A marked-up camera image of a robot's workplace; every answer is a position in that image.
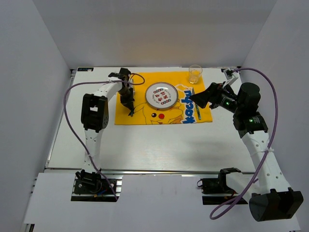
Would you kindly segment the metal fork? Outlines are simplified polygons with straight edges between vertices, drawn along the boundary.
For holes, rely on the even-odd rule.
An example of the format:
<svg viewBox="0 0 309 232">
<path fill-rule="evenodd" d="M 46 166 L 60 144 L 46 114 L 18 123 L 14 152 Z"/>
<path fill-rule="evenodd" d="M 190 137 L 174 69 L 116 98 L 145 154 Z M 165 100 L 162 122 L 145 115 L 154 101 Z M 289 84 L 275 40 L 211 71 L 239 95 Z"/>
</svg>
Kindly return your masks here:
<svg viewBox="0 0 309 232">
<path fill-rule="evenodd" d="M 135 95 L 135 88 L 134 88 L 134 80 L 133 80 L 133 77 L 130 78 L 130 83 L 131 83 L 131 90 L 132 90 L 132 107 L 131 107 L 131 110 L 130 110 L 130 116 L 133 117 L 134 115 L 134 95 Z"/>
</svg>

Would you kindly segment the metal knife teal handle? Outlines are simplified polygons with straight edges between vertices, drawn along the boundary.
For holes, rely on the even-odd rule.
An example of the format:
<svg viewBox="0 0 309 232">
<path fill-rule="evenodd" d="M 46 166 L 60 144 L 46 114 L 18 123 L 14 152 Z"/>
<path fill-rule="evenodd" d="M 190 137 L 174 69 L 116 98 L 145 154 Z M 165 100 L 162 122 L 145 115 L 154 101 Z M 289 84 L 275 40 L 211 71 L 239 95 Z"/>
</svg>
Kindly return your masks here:
<svg viewBox="0 0 309 232">
<path fill-rule="evenodd" d="M 192 95 L 195 95 L 195 90 L 194 90 L 194 88 L 192 88 Z M 197 111 L 197 117 L 198 117 L 198 119 L 201 121 L 201 114 L 200 114 L 199 106 L 197 105 L 196 102 L 194 102 L 194 103 L 195 103 L 195 107 L 196 107 L 196 111 Z"/>
</svg>

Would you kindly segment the yellow Pikachu cloth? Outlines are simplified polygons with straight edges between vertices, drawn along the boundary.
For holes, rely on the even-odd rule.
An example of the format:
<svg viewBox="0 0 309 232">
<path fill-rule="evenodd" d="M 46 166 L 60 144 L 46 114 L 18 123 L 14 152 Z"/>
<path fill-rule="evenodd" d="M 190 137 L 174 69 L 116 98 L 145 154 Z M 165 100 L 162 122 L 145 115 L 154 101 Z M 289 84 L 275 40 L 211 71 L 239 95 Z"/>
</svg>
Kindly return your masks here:
<svg viewBox="0 0 309 232">
<path fill-rule="evenodd" d="M 134 80 L 134 115 L 128 116 L 129 110 L 120 103 L 117 96 L 115 109 L 115 125 L 161 125 L 212 122 L 208 106 L 199 107 L 201 121 L 197 117 L 195 103 L 189 99 L 192 88 L 196 93 L 205 90 L 203 80 L 197 84 L 189 82 L 189 72 L 142 72 L 133 76 Z M 154 83 L 166 82 L 172 84 L 178 91 L 176 104 L 169 109 L 155 109 L 145 99 L 146 89 Z"/>
</svg>

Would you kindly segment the clear drinking glass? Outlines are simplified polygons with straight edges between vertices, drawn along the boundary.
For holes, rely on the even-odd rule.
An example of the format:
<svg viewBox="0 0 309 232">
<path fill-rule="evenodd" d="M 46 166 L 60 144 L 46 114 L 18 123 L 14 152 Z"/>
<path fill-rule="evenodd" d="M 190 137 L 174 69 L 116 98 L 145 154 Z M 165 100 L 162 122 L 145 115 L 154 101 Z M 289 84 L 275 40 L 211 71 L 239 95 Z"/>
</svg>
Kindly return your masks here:
<svg viewBox="0 0 309 232">
<path fill-rule="evenodd" d="M 197 84 L 202 77 L 203 69 L 199 65 L 191 65 L 189 67 L 189 82 Z"/>
</svg>

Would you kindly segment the round printed plate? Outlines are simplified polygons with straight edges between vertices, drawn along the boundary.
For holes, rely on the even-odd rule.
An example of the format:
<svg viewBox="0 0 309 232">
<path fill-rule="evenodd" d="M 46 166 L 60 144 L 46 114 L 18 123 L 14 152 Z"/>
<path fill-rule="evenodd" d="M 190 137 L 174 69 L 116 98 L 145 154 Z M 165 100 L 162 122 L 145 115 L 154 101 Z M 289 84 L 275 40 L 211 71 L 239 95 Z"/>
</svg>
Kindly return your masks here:
<svg viewBox="0 0 309 232">
<path fill-rule="evenodd" d="M 155 109 L 169 109 L 176 104 L 178 91 L 172 84 L 157 82 L 146 89 L 145 99 Z"/>
</svg>

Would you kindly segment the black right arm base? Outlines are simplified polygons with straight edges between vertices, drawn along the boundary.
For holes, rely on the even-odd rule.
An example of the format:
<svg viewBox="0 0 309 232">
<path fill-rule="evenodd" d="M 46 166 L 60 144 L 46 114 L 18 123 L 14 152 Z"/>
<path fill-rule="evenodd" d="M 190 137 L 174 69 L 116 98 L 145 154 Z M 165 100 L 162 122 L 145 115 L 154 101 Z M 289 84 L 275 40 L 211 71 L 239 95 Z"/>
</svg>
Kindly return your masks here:
<svg viewBox="0 0 309 232">
<path fill-rule="evenodd" d="M 217 178 L 202 178 L 197 181 L 197 187 L 201 189 L 203 205 L 220 205 L 238 196 L 231 188 L 224 190 Z"/>
</svg>

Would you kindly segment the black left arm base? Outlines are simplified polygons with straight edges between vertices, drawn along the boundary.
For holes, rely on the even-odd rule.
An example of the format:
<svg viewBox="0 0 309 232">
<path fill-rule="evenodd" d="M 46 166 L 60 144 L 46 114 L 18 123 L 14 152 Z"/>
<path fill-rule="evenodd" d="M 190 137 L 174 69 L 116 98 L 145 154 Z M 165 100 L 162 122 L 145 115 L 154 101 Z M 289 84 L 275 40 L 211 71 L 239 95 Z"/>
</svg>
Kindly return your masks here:
<svg viewBox="0 0 309 232">
<path fill-rule="evenodd" d="M 122 180 L 107 178 L 84 170 L 75 173 L 71 201 L 73 202 L 117 202 L 120 196 Z"/>
</svg>

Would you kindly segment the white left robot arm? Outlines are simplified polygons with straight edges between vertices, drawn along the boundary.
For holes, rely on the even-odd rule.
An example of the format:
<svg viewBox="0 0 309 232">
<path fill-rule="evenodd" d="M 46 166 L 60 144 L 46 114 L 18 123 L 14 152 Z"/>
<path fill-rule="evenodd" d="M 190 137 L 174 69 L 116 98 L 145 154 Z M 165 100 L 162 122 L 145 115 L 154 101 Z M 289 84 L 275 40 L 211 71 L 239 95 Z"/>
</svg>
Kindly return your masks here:
<svg viewBox="0 0 309 232">
<path fill-rule="evenodd" d="M 121 104 L 134 114 L 134 90 L 129 82 L 131 71 L 121 68 L 119 73 L 110 73 L 108 82 L 92 94 L 84 94 L 82 102 L 81 123 L 85 132 L 84 165 L 87 173 L 101 170 L 100 146 L 104 129 L 109 122 L 109 100 L 116 94 L 120 95 Z"/>
</svg>

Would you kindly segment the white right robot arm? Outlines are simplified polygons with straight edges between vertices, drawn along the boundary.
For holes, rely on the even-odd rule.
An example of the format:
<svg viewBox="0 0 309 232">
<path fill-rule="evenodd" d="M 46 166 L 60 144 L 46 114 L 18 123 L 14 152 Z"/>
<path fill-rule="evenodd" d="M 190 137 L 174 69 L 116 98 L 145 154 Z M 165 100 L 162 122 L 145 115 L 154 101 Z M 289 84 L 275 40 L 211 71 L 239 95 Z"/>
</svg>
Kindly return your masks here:
<svg viewBox="0 0 309 232">
<path fill-rule="evenodd" d="M 233 125 L 245 144 L 253 162 L 255 172 L 248 179 L 237 168 L 221 169 L 218 188 L 225 193 L 234 190 L 238 196 L 221 203 L 210 214 L 216 220 L 231 210 L 240 200 L 245 200 L 255 221 L 291 219 L 303 203 L 300 191 L 294 191 L 284 177 L 276 160 L 272 143 L 277 128 L 274 121 L 272 133 L 258 112 L 261 99 L 260 88 L 254 83 L 241 84 L 238 93 L 231 85 L 240 75 L 242 68 L 223 69 L 223 83 L 211 83 L 203 92 L 190 96 L 200 108 L 210 104 L 211 109 L 222 107 L 233 114 Z"/>
</svg>

